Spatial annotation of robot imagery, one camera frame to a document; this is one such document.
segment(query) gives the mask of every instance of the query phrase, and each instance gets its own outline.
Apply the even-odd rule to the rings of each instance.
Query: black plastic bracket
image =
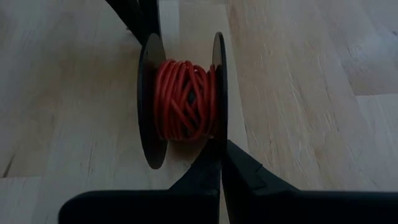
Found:
[[[106,0],[141,45],[152,33],[161,37],[159,0]]]

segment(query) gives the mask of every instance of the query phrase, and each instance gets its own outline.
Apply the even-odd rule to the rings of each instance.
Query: red cable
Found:
[[[155,80],[154,118],[159,137],[173,141],[212,137],[217,114],[215,82],[214,65],[206,73],[189,61],[164,61]],[[190,94],[195,95],[194,100],[189,100]]]

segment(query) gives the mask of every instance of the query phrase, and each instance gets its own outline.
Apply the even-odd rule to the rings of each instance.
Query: wooden floor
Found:
[[[397,10],[395,0],[160,0],[168,57],[207,67],[224,33],[229,138],[318,190],[398,191]],[[198,150],[171,147],[159,170],[144,160],[139,51],[105,1],[0,0],[0,223],[56,223],[76,194],[166,189],[189,168]],[[224,205],[220,216],[228,222]]]

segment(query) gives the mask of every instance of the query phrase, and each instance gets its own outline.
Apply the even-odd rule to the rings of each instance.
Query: wire spool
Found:
[[[168,141],[206,136],[226,144],[228,84],[222,33],[213,44],[209,72],[190,62],[167,60],[160,37],[151,34],[141,50],[137,108],[142,148],[148,164],[163,164]]]

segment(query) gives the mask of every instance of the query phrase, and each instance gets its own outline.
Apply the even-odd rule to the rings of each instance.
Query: black spool flange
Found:
[[[160,64],[166,60],[163,43],[157,34],[151,34],[142,46],[138,68],[137,107],[142,148],[148,164],[153,169],[162,166],[167,150],[167,141],[159,139],[154,122],[155,76]],[[216,68],[216,91],[218,102],[218,129],[214,139],[222,149],[226,146],[228,129],[228,81],[225,43],[218,32],[213,44],[212,64]]]

